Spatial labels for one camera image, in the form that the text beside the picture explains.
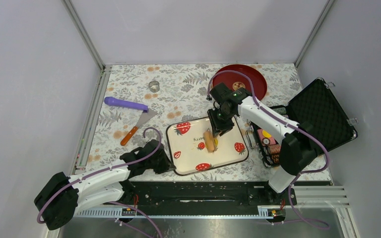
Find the wooden dough roller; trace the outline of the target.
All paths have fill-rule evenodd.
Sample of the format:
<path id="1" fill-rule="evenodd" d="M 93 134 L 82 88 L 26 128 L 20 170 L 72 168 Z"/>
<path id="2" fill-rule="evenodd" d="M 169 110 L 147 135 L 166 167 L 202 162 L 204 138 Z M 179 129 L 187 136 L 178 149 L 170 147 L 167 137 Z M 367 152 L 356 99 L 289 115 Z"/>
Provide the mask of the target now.
<path id="1" fill-rule="evenodd" d="M 208 151 L 208 153 L 213 153 L 215 152 L 215 148 L 214 148 L 214 136 L 213 136 L 213 133 L 211 132 L 210 129 L 208 129 L 207 131 L 205 131 L 203 133 L 203 137 L 204 137 L 204 143 L 205 143 L 205 147 Z"/>

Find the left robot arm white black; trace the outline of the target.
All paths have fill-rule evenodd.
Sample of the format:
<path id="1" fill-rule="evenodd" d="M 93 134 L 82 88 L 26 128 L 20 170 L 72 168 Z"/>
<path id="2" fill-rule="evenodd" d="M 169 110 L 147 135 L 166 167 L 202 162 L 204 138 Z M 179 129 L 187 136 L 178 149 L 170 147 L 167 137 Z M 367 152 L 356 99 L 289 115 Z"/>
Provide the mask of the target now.
<path id="1" fill-rule="evenodd" d="M 136 202 L 130 179 L 146 170 L 162 174 L 175 169 L 163 144 L 150 140 L 145 146 L 122 154 L 105 167 L 84 174 L 53 175 L 34 199 L 38 222 L 52 231 L 67 224 L 77 213 L 112 201 Z"/>

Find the strawberry print tray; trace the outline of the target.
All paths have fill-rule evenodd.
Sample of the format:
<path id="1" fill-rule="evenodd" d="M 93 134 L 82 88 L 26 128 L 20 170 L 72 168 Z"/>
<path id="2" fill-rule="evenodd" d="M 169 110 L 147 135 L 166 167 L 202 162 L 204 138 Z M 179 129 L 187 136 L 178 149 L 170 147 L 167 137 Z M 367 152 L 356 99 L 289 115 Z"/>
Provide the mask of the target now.
<path id="1" fill-rule="evenodd" d="M 214 137 L 208 117 L 172 124 L 166 137 L 174 172 L 186 176 L 246 160 L 248 148 L 235 118 L 233 128 Z"/>

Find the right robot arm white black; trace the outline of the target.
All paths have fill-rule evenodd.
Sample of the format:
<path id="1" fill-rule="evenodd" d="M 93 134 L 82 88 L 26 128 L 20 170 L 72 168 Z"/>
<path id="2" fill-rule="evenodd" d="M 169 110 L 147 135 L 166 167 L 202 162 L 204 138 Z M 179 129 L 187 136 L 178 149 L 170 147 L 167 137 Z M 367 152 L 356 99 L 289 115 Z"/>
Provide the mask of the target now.
<path id="1" fill-rule="evenodd" d="M 306 127 L 265 106 L 244 88 L 232 91 L 220 83 L 208 92 L 208 98 L 218 104 L 207 111 L 213 137 L 229 132 L 234 127 L 233 117 L 241 117 L 268 132 L 281 146 L 280 166 L 268 180 L 269 187 L 264 192 L 267 202 L 279 203 L 284 198 L 284 190 L 318 156 L 314 138 L 306 133 Z"/>

